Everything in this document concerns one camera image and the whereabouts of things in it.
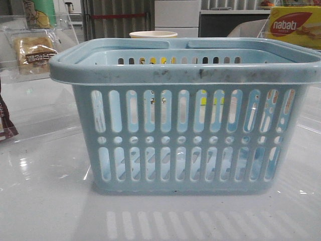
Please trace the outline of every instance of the nabati logo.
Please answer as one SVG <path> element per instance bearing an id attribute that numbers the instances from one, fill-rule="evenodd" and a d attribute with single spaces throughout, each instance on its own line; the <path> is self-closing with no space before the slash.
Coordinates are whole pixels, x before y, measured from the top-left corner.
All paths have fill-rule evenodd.
<path id="1" fill-rule="evenodd" d="M 308 12 L 300 12 L 284 15 L 272 23 L 270 31 L 274 36 L 293 33 L 309 19 L 311 14 L 312 13 Z"/>

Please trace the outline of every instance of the basket handle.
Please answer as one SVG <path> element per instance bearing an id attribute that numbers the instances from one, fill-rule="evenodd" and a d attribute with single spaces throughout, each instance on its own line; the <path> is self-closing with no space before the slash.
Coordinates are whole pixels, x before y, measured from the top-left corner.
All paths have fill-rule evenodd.
<path id="1" fill-rule="evenodd" d="M 76 63 L 86 56 L 92 54 L 95 49 L 169 49 L 170 43 L 166 40 L 148 40 L 148 39 L 94 39 L 81 43 L 71 49 L 65 50 L 59 54 L 59 62 Z"/>

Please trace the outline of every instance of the yellow snack box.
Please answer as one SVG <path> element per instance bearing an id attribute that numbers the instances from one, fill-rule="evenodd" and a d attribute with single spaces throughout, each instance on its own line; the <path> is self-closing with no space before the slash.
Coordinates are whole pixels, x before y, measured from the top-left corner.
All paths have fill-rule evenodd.
<path id="1" fill-rule="evenodd" d="M 321 49 L 321 7 L 274 7 L 266 37 Z"/>

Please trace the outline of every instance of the basket rim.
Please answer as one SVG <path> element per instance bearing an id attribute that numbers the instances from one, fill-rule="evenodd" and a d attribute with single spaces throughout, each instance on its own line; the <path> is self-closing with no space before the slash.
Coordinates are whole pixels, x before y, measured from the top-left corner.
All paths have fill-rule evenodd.
<path id="1" fill-rule="evenodd" d="M 89 54 L 110 50 L 253 49 L 293 63 L 86 65 Z M 158 84 L 313 84 L 321 82 L 321 53 L 258 38 L 94 39 L 70 48 L 49 61 L 51 78 L 77 85 Z"/>

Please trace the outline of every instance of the paper cup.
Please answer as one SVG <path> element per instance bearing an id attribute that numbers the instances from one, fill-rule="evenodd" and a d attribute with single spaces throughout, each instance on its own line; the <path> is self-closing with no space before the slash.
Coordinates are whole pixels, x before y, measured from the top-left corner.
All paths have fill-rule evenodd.
<path id="1" fill-rule="evenodd" d="M 177 33 L 168 31 L 140 31 L 129 34 L 131 38 L 176 38 Z"/>

